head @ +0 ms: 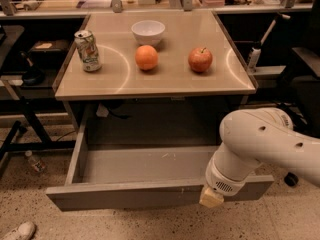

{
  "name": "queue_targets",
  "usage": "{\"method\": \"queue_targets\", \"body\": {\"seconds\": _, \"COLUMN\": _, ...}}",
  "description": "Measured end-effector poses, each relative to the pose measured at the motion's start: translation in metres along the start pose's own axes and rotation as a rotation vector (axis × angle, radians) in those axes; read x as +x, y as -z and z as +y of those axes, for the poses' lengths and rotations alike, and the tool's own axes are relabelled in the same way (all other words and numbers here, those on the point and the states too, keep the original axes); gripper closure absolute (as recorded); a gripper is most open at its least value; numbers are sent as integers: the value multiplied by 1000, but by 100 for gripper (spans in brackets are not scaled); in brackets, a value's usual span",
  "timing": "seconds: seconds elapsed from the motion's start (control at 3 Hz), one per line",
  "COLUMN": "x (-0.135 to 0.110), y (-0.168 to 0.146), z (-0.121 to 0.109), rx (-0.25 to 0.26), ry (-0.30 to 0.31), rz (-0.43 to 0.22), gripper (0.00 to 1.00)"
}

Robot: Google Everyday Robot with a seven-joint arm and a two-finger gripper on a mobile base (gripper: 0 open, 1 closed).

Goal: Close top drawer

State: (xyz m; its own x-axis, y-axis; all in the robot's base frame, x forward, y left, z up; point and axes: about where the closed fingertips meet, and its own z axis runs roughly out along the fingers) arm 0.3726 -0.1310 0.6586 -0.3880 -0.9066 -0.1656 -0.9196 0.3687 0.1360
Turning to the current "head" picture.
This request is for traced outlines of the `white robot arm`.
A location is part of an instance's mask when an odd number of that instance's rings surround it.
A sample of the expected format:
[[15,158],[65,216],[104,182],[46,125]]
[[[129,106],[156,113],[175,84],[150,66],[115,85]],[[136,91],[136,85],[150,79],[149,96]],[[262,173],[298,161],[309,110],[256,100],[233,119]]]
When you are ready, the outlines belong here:
[[211,157],[199,203],[213,208],[236,195],[251,172],[264,163],[288,169],[320,186],[320,139],[293,130],[278,108],[240,109],[219,126],[221,144]]

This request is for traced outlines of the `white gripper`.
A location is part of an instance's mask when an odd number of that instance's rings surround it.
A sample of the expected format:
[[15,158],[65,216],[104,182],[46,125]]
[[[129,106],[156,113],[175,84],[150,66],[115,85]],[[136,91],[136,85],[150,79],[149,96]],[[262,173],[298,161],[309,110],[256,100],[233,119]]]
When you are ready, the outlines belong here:
[[250,168],[239,161],[212,158],[208,163],[205,178],[215,192],[204,186],[199,203],[207,208],[221,205],[224,202],[223,196],[234,196],[243,188],[249,173]]

